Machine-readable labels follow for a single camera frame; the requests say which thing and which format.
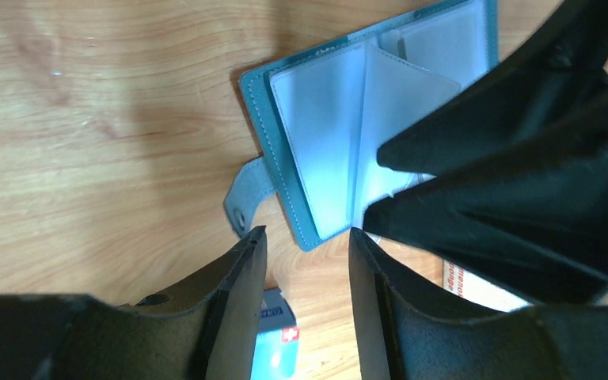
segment black object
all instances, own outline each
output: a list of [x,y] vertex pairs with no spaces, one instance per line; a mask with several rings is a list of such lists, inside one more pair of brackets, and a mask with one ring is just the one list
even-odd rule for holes
[[608,291],[608,2],[566,0],[496,69],[387,142],[438,175],[371,205],[364,230],[533,303]]
[[267,267],[264,227],[136,306],[0,296],[0,378],[247,379]]
[[608,307],[497,312],[417,275],[361,230],[350,239],[363,378],[608,378]]

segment card holder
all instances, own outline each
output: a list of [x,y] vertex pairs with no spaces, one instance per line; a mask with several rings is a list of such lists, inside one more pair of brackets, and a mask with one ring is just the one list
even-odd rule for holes
[[445,0],[245,73],[264,157],[225,199],[234,230],[274,191],[304,250],[361,226],[369,204],[424,177],[378,166],[377,149],[496,63],[494,0]]

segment paper with red text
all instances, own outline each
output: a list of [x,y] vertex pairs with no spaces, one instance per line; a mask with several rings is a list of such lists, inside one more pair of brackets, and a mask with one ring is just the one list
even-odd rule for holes
[[499,311],[512,311],[530,304],[465,269],[444,261],[444,289],[464,299]]

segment swiss flag logo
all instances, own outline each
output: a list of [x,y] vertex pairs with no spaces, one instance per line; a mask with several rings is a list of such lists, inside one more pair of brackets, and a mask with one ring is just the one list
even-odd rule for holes
[[281,330],[281,343],[288,343],[293,340],[299,340],[299,328],[297,326],[286,327]]

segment wooden table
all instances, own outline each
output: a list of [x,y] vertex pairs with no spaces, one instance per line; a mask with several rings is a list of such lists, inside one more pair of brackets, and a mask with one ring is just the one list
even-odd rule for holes
[[[0,0],[0,292],[137,302],[214,260],[237,240],[222,199],[260,154],[239,74],[429,2]],[[556,4],[501,1],[502,56]],[[348,236],[301,253],[276,198],[255,223],[298,376],[359,378]],[[439,259],[383,245],[441,281]]]

